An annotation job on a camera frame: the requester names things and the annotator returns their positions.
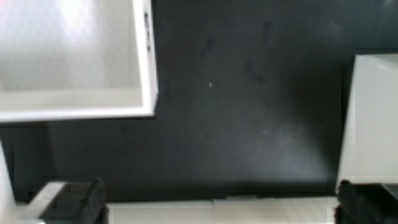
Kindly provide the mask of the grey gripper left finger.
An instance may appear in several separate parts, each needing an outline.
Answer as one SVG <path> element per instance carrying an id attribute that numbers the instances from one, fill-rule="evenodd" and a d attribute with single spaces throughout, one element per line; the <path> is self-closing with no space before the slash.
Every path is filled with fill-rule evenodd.
<path id="1" fill-rule="evenodd" d="M 26 209 L 29 224 L 109 224 L 106 184 L 51 182 Z"/>

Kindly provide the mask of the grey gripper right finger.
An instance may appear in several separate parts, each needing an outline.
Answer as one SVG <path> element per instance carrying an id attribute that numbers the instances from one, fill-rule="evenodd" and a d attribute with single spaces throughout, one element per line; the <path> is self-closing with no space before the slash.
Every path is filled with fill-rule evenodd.
<path id="1" fill-rule="evenodd" d="M 398 224 L 398 184 L 342 181 L 335 224 Z"/>

